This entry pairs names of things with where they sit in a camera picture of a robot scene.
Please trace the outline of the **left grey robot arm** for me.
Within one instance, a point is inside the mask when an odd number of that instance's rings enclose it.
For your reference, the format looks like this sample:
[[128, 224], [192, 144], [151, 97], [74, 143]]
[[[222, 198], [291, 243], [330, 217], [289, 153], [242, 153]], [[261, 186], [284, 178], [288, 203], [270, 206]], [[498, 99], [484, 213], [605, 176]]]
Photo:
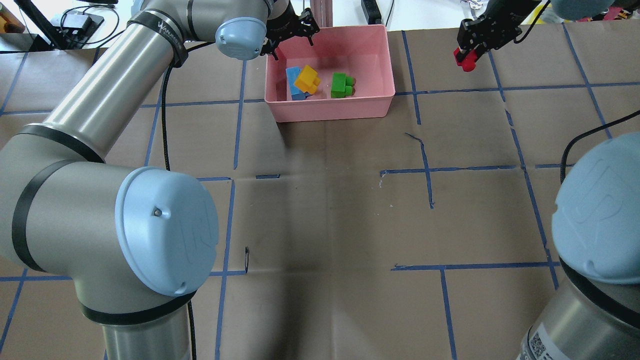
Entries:
[[105, 163], [188, 41], [238, 60], [311, 39], [288, 0], [138, 0], [123, 34], [41, 123], [1, 150], [1, 255], [73, 280], [110, 360], [193, 360], [190, 302], [217, 256], [218, 214], [196, 178]]

